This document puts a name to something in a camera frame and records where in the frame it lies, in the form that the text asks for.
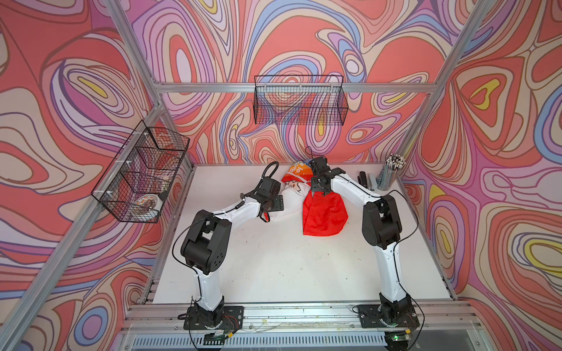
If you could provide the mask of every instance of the metal rail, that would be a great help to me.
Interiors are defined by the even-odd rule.
[[[144,119],[145,123],[154,125],[161,112],[160,106],[154,106]],[[141,123],[137,128],[137,133],[133,133],[129,143],[123,147],[121,154],[117,157],[116,162],[110,166],[98,189],[107,188],[121,167],[119,161],[122,162],[127,158],[138,138],[141,137],[144,125]],[[0,351],[15,350],[20,344],[21,339],[35,320],[41,307],[57,285],[70,260],[80,248],[84,238],[88,235],[102,211],[103,206],[93,197],[90,197],[88,203],[80,211],[65,236],[57,244],[29,288],[0,327]]]
[[[338,331],[361,329],[357,313],[352,307],[367,302],[314,302],[314,303],[242,303],[244,328],[241,332],[275,331]],[[480,320],[467,301],[418,301],[425,314],[424,329],[481,329]],[[123,329],[135,332],[169,332],[181,328],[177,316],[185,313],[189,304],[146,304],[131,306],[125,317]],[[418,307],[420,323],[422,314]],[[405,328],[373,328],[369,330],[393,331]]]
[[[133,27],[131,27],[131,23],[127,18],[127,15],[119,0],[106,0],[107,11],[109,12],[111,19],[113,20],[115,27],[117,28],[117,32],[121,35],[123,39],[123,43],[125,44],[125,49],[127,54],[133,61],[133,64],[136,66],[140,78],[142,79],[148,94],[152,98],[152,101],[155,105],[163,106],[164,102],[162,101],[162,96],[158,94],[156,88],[154,86],[154,77],[152,76],[151,70],[148,68],[148,64],[144,59],[144,55],[142,54],[141,48],[139,43],[134,35]],[[163,123],[166,128],[174,131],[178,131],[174,120],[170,116],[170,112],[165,109],[165,114],[163,118]]]
[[[453,70],[468,48],[468,45],[474,37],[474,34],[476,34],[476,31],[482,23],[482,20],[495,2],[496,0],[478,0],[478,2],[476,2],[476,5],[474,5],[474,8],[468,16],[464,27],[460,31],[457,41],[453,45],[451,52],[445,59],[443,67],[441,67],[441,71],[437,75],[435,90],[431,95],[427,96],[424,102],[421,104],[419,113],[417,114],[414,122],[412,122],[410,128],[408,128],[402,144],[398,149],[398,154],[404,156],[406,159],[408,159],[407,156],[413,149],[422,126],[429,118],[432,108],[435,106],[435,104],[437,104],[439,97],[443,89],[445,88],[445,85],[447,84],[448,79],[453,73]]]
[[[150,274],[148,275],[147,283],[144,286],[143,293],[141,295],[141,303],[145,304],[149,295],[152,291],[152,287],[155,283],[155,280],[160,278],[162,274],[162,270],[164,270],[164,264],[166,263],[166,259],[168,258],[168,253],[172,250],[172,242],[174,240],[174,234],[176,229],[178,228],[178,223],[180,216],[182,215],[182,210],[185,205],[185,199],[187,198],[187,193],[189,192],[189,188],[191,186],[191,182],[195,175],[196,167],[188,170],[188,175],[185,180],[185,184],[183,186],[182,192],[178,198],[178,202],[176,204],[176,208],[174,209],[174,213],[172,215],[171,221],[168,224],[166,231],[162,236],[162,241],[160,243],[160,248],[158,249],[158,253],[156,254],[156,259],[152,269],[150,270]]]
[[[267,85],[294,86],[294,83],[267,83]],[[324,86],[330,83],[307,83],[306,86]],[[158,93],[253,93],[254,83],[154,83]],[[433,93],[433,83],[343,83],[345,93]]]

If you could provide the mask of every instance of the psychedelic wallpaper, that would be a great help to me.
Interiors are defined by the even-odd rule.
[[[562,3],[498,1],[404,178],[499,350],[562,349]]]
[[[294,72],[433,82],[473,8],[471,0],[124,3],[156,81],[170,83]]]
[[[343,126],[256,125],[253,94],[209,93],[200,101],[170,93],[166,106],[191,138],[195,163],[292,162],[323,154],[331,162],[379,162],[395,152],[425,94],[348,94]]]
[[[253,82],[259,74],[339,73],[346,82],[434,82],[472,0],[126,2],[156,81]],[[349,94],[344,127],[256,126],[253,94],[163,99],[196,163],[290,162],[310,146],[331,162],[395,151],[425,94]]]
[[[151,108],[103,0],[0,1],[0,323]],[[100,215],[20,351],[108,347],[183,177],[157,225]]]

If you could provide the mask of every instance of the ventilation grille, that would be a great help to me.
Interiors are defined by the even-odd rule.
[[[203,335],[192,334],[198,349],[216,348],[203,346]],[[137,335],[133,349],[193,349],[189,334],[146,334]],[[380,331],[341,331],[341,332],[262,332],[234,334],[226,340],[224,348],[278,348],[278,347],[351,347],[386,346],[384,332]]]

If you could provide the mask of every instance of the black cable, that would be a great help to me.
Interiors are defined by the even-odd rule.
[[[416,214],[416,212],[414,211],[414,209],[410,206],[410,203],[408,202],[408,200],[406,199],[406,197],[404,195],[402,195],[402,193],[400,193],[398,190],[391,190],[390,193],[396,192],[398,195],[402,196],[402,198],[404,199],[404,201],[406,201],[406,204],[408,205],[408,207],[412,210],[412,213],[414,214],[415,218],[416,218],[416,228],[414,229],[414,231],[408,235],[405,238],[402,238],[400,240],[398,240],[398,242],[396,243],[396,245],[394,246],[394,249],[392,250],[392,258],[394,259],[394,268],[396,269],[396,277],[398,278],[398,284],[400,285],[400,287],[402,288],[402,290],[404,290],[404,292],[406,294],[408,294],[408,292],[406,291],[406,289],[404,289],[404,287],[402,286],[402,283],[400,282],[400,276],[398,275],[398,267],[396,266],[396,255],[395,255],[395,251],[396,251],[396,247],[398,246],[399,243],[401,243],[402,241],[406,240],[407,238],[411,237],[419,228],[420,226],[420,221],[418,218],[418,215]],[[414,345],[416,344],[416,341],[418,341],[418,338],[420,336],[420,334],[422,333],[423,330],[423,326],[425,324],[425,313],[423,313],[422,308],[420,307],[419,303],[414,300],[414,298],[412,296],[410,296],[410,298],[412,299],[412,301],[414,301],[414,303],[416,304],[416,306],[418,306],[418,308],[420,309],[421,315],[423,316],[423,321],[421,322],[421,326],[420,326],[420,331],[418,332],[418,334],[416,335],[416,338],[414,339],[414,342],[412,342],[412,344],[410,345],[410,347],[408,347],[406,349],[406,351],[410,350],[412,347],[414,347]]]
[[[191,309],[193,307],[193,296],[191,296],[191,302],[189,303],[189,309]],[[195,343],[193,342],[193,338],[191,337],[191,325],[189,325],[190,320],[187,320],[187,326],[188,326],[188,333],[189,333],[189,339],[191,341],[191,344],[193,345],[193,347],[195,348],[196,351],[199,351],[199,349],[197,348],[197,346],[195,345]]]
[[[265,167],[264,172],[261,174],[261,178],[262,178],[262,179],[265,177],[265,172],[267,172],[268,169],[269,169],[269,167],[271,167],[272,165],[275,165],[275,169],[273,170],[273,172],[271,172],[270,175],[268,175],[268,177],[271,178],[271,176],[273,176],[273,174],[274,174],[275,172],[277,172],[277,169],[279,168],[279,162],[273,161],[272,163],[268,164],[268,165]]]
[[[310,158],[315,158],[315,155],[312,153],[312,148],[311,148],[310,146],[307,146],[307,147],[305,148],[305,152],[307,152],[307,151],[306,151],[307,149],[310,149],[310,151],[309,151]],[[316,156],[318,156],[318,157],[324,157],[324,158],[326,159],[326,156],[324,156],[324,155],[316,155]]]

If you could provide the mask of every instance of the metal grate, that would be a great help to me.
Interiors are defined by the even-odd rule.
[[[197,348],[203,346],[202,334],[192,334]],[[276,349],[279,347],[351,347],[386,346],[384,332],[381,331],[341,331],[341,332],[263,332],[238,333],[227,339],[224,348]],[[178,334],[137,335],[133,342],[135,350],[154,349],[193,349],[187,332]]]
[[[145,127],[107,189],[96,184],[92,195],[121,222],[157,223],[188,147],[186,136]]]
[[[265,75],[254,79],[256,124],[343,125],[345,122],[348,105],[341,75]]]

